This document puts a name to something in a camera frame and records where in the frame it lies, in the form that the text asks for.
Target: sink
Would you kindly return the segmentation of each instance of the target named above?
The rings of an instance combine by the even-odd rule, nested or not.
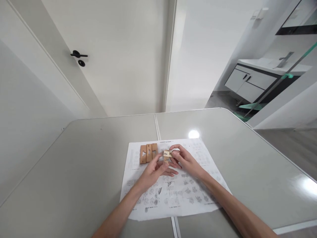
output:
[[[280,62],[281,60],[267,59],[267,58],[260,58],[257,60],[256,59],[253,59],[253,60],[239,59],[238,60],[239,64],[244,64],[246,66],[261,69],[261,70],[278,74],[278,75],[284,75],[294,64],[293,62],[286,62],[283,67],[277,68],[277,65],[279,65]],[[294,69],[292,69],[291,74],[293,74],[294,76],[301,76],[305,72],[307,72],[309,69],[311,69],[311,66],[298,64]]]

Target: wooden puzzle piece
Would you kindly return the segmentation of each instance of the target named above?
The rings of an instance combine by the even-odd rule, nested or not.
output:
[[[152,161],[152,144],[146,145],[146,162]]]
[[[172,157],[171,152],[169,152],[168,150],[164,150],[163,156],[164,156],[164,162],[165,163],[168,163],[168,158]]]
[[[156,143],[152,144],[152,159],[159,153],[158,145]]]
[[[164,150],[163,156],[164,157],[172,157],[171,152],[169,152],[168,150]]]
[[[140,164],[146,164],[146,145],[141,145]]]

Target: faucet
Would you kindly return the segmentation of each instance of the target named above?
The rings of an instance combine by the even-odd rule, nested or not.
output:
[[[288,60],[289,57],[291,57],[292,54],[294,54],[294,52],[291,51],[287,54],[287,56],[281,57],[280,60],[282,60],[282,61],[276,67],[282,68],[286,64],[286,61]]]

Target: forearm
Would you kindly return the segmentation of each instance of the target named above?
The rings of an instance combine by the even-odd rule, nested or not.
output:
[[[243,237],[278,237],[271,228],[207,172],[202,173],[199,179],[217,199]]]
[[[122,199],[120,204],[111,212],[92,238],[118,237],[135,204],[143,191],[134,186]]]

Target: instruction sheet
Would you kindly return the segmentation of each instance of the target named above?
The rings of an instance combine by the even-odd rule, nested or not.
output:
[[[120,201],[129,192],[148,165],[148,163],[140,164],[140,146],[153,143],[158,144],[159,152],[169,150],[174,144],[181,144],[192,154],[205,171],[230,192],[209,151],[200,138],[146,141],[129,143]],[[200,181],[190,176],[185,169],[173,169],[178,172],[178,175],[174,177],[160,176],[157,182],[140,197],[129,219],[142,221],[188,216],[212,212],[221,208]]]

